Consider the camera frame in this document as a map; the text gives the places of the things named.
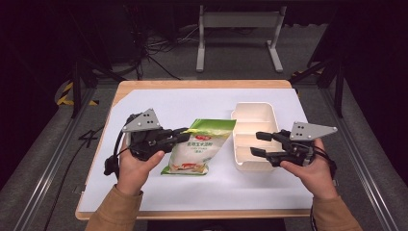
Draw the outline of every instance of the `right hand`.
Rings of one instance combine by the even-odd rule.
[[[122,143],[119,156],[120,169],[119,179],[117,180],[116,188],[129,195],[139,195],[141,187],[146,183],[149,172],[159,164],[165,156],[164,151],[158,151],[149,160],[143,162],[132,156],[132,153],[127,146]]]
[[[315,140],[315,146],[324,150],[321,139]],[[301,167],[287,161],[281,162],[280,166],[299,177],[306,189],[315,198],[332,199],[339,196],[333,185],[329,165],[320,155],[316,155],[315,160],[306,167]]]

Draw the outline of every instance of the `white plastic tray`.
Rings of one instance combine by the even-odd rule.
[[[273,108],[264,102],[238,103],[231,118],[237,120],[233,131],[235,166],[246,171],[272,171],[274,167],[265,158],[251,154],[250,147],[265,149],[267,152],[280,151],[277,141],[260,141],[257,132],[278,132]]]

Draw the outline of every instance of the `sleeve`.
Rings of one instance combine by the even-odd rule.
[[[318,231],[363,230],[340,196],[334,199],[313,199],[313,217]]]
[[[140,208],[142,192],[127,195],[113,186],[88,221],[87,231],[131,231]]]

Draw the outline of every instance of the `person's arm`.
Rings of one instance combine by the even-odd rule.
[[[315,140],[315,146],[324,149],[321,139]],[[280,166],[299,177],[306,189],[313,194],[313,217],[319,231],[362,230],[338,195],[329,165],[324,158],[316,155],[315,160],[306,167],[285,161]]]
[[[120,156],[119,179],[88,221],[87,231],[131,231],[134,228],[149,172],[165,156],[159,151],[148,161],[134,158],[129,150]]]

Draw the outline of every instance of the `plastic food bag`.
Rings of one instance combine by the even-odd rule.
[[[186,133],[190,140],[177,143],[162,174],[205,175],[208,163],[231,135],[235,119],[196,119]]]

